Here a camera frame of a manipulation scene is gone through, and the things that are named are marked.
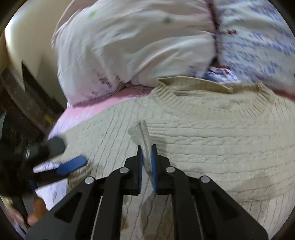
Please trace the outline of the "person's left hand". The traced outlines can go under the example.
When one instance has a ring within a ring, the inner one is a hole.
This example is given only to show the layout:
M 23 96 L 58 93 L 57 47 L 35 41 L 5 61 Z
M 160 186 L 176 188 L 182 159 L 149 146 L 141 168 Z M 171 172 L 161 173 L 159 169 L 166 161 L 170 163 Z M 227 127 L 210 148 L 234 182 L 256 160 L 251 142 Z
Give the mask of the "person's left hand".
M 46 204 L 42 198 L 36 198 L 32 207 L 33 213 L 27 217 L 27 223 L 31 227 L 48 213 L 48 209 L 46 208 Z

